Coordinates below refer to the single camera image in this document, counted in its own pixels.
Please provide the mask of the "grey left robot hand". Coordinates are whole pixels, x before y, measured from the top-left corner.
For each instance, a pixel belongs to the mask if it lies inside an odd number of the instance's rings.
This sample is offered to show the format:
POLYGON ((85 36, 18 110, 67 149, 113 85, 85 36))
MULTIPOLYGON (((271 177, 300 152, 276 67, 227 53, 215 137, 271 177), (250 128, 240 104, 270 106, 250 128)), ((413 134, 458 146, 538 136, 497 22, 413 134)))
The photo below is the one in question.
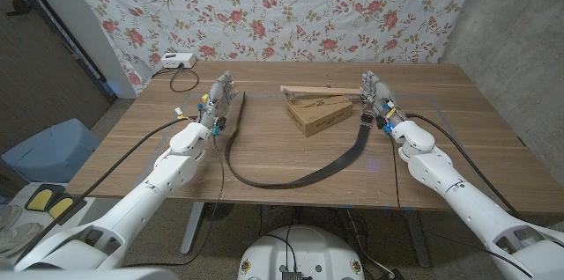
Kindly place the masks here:
POLYGON ((206 94, 207 98, 199 110, 197 122, 204 125, 216 136, 225 127, 226 114, 232 99, 238 93, 234 89, 232 72, 227 70, 211 85, 209 92, 206 94))

